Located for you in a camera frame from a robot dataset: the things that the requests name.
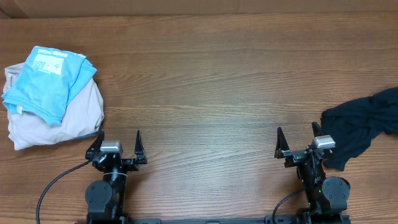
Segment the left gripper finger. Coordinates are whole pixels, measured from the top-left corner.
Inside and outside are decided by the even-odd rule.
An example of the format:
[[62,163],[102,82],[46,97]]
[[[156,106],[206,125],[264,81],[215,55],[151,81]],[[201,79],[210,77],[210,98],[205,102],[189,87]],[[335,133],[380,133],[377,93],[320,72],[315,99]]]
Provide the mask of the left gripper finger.
[[87,149],[87,152],[99,151],[103,141],[104,141],[104,131],[100,131],[99,134],[97,135],[96,139],[94,140],[94,142]]
[[144,155],[145,154],[144,147],[142,145],[141,133],[139,130],[137,131],[137,134],[136,134],[136,143],[135,143],[135,147],[134,147],[134,153],[135,153],[135,155]]

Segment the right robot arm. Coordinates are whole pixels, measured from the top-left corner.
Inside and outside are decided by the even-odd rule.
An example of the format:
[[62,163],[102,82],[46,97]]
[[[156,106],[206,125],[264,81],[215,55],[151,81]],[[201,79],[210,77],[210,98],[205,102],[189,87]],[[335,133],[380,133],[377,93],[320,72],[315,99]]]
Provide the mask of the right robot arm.
[[[272,223],[350,223],[343,212],[348,208],[350,183],[342,178],[327,177],[322,162],[333,155],[335,141],[323,133],[317,122],[312,123],[314,138],[305,149],[292,151],[281,127],[277,128],[274,157],[284,159],[286,168],[294,167],[303,187],[283,198],[274,208]],[[295,215],[278,216],[279,207],[302,192],[308,200],[307,208],[300,208]]]

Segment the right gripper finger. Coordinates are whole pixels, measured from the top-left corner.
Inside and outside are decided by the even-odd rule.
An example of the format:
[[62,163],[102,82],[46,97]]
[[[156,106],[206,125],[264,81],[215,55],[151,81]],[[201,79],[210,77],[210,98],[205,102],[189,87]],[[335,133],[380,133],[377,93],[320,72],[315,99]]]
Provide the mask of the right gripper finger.
[[281,127],[277,128],[276,152],[289,152],[290,148]]
[[325,135],[324,132],[322,131],[321,126],[316,121],[312,122],[312,130],[313,130],[313,135],[315,137],[319,137],[319,136],[324,136]]

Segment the dark navy t-shirt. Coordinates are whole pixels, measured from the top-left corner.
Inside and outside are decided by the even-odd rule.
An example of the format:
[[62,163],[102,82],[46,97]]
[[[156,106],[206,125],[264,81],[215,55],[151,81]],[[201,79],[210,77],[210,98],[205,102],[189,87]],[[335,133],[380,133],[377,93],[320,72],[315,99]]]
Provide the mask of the dark navy t-shirt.
[[323,164],[343,171],[346,163],[360,156],[378,135],[397,134],[397,88],[327,109],[320,121],[322,131],[336,142],[333,157]]

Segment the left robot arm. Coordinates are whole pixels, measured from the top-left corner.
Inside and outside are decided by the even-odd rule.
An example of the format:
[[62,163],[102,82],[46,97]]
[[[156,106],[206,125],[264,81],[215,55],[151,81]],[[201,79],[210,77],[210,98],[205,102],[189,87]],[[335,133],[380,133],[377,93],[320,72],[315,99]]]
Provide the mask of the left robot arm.
[[103,173],[101,180],[92,182],[85,192],[88,204],[87,223],[133,223],[124,212],[124,200],[128,172],[139,170],[141,164],[147,164],[147,157],[141,141],[136,134],[134,146],[135,158],[124,159],[120,141],[106,141],[101,131],[87,149],[85,158],[93,167]]

